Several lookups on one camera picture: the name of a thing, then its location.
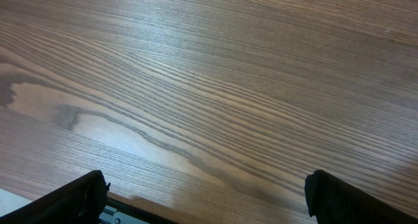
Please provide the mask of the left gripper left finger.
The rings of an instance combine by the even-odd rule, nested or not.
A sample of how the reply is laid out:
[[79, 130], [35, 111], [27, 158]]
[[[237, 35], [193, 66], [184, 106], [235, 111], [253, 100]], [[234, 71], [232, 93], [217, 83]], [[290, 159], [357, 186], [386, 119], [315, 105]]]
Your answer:
[[93, 170], [1, 217], [1, 224], [98, 223], [110, 185]]

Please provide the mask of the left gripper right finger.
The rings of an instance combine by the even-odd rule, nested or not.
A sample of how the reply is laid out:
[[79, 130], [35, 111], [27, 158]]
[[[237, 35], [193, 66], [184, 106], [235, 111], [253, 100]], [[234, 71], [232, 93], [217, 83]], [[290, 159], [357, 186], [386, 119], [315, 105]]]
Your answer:
[[306, 177], [304, 192], [309, 216], [318, 224], [417, 224], [416, 217], [324, 170]]

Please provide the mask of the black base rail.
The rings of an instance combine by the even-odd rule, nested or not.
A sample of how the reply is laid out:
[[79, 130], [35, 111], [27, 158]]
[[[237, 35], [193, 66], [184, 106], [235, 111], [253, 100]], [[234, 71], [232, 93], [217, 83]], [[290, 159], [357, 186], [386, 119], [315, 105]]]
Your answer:
[[99, 216], [100, 224], [177, 224], [151, 212], [135, 208], [130, 204], [108, 198]]

